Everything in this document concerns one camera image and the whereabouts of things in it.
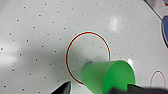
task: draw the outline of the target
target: dotted pattern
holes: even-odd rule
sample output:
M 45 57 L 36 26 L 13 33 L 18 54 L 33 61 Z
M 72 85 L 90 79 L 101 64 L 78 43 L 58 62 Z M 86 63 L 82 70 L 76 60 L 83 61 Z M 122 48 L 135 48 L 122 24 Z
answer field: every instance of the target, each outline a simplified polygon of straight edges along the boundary
M 48 94 L 66 81 L 73 82 L 64 64 L 65 51 L 84 31 L 104 37 L 112 61 L 131 58 L 140 86 L 149 86 L 156 70 L 167 72 L 168 52 L 160 21 L 143 0 L 10 0 L 0 5 L 5 5 L 0 7 L 2 94 Z M 98 42 L 88 44 L 99 50 L 87 51 L 90 46 L 82 44 L 76 50 L 95 56 L 94 60 L 107 61 L 103 54 L 95 54 L 105 49 Z M 72 89 L 72 94 L 91 94 L 79 84 Z

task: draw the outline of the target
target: red circle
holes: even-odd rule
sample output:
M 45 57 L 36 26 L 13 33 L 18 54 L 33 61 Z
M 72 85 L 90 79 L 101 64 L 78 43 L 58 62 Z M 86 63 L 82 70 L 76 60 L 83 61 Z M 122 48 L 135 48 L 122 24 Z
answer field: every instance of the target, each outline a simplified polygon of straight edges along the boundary
M 101 37 L 100 35 L 98 35 L 98 34 L 96 34 L 96 33 L 93 33 L 93 32 L 84 32 L 84 33 L 81 33 L 81 34 L 77 35 L 77 36 L 71 41 L 71 43 L 70 43 L 69 46 L 68 46 L 68 49 L 67 49 L 67 52 L 66 52 L 66 65 L 67 65 L 67 69 L 68 69 L 68 72 L 69 72 L 69 74 L 71 75 L 71 77 L 72 77 L 75 81 L 77 81 L 78 83 L 80 83 L 80 84 L 83 84 L 83 83 L 80 82 L 80 81 L 78 81 L 78 80 L 72 75 L 72 73 L 71 73 L 71 71 L 70 71 L 70 69 L 69 69 L 69 66 L 68 66 L 68 52 L 69 52 L 69 49 L 70 49 L 72 43 L 73 43 L 79 36 L 84 35 L 84 34 L 93 34 L 93 35 L 96 35 L 96 36 L 98 36 L 100 39 L 102 39 L 102 40 L 104 41 L 104 43 L 106 44 L 106 47 L 107 47 L 107 49 L 108 49 L 108 52 L 109 52 L 109 61 L 110 61 L 110 49 L 109 49 L 109 47 L 108 47 L 108 45 L 107 45 L 107 43 L 106 43 L 106 41 L 104 40 L 103 37 Z
M 153 77 L 155 76 L 156 73 L 160 73 L 160 74 L 163 76 L 163 79 L 164 79 L 164 87 L 166 88 L 166 79 L 165 79 L 165 77 L 164 77 L 164 74 L 163 74 L 161 71 L 155 71 L 155 73 L 152 75 L 151 82 L 150 82 L 150 88 L 151 88 L 151 86 L 152 86 Z

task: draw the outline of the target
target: blue mark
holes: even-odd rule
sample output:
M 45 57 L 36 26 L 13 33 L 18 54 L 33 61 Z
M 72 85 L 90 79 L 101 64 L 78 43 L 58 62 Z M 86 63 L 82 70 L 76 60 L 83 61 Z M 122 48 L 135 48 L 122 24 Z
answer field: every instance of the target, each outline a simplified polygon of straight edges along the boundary
M 163 18 L 163 36 L 164 36 L 164 39 L 165 39 L 165 42 L 166 42 L 166 45 L 168 46 L 168 16 L 165 16 Z

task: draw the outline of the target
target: green plastic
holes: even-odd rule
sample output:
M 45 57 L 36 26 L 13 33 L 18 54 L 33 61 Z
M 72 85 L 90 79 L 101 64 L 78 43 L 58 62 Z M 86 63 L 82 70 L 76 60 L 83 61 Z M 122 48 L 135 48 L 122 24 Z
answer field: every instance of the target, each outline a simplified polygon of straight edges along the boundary
M 127 90 L 127 84 L 135 84 L 133 69 L 122 60 L 89 63 L 83 67 L 81 78 L 93 94 L 107 94 L 112 87 Z

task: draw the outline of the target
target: green cup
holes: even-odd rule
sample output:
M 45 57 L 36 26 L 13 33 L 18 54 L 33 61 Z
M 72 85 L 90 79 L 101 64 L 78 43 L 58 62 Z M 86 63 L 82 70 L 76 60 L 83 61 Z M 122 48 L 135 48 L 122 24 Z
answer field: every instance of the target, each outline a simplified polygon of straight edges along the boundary
M 126 91 L 127 84 L 135 85 L 132 67 L 122 60 L 89 63 L 83 67 L 81 78 L 94 94 L 107 94 L 113 87 Z

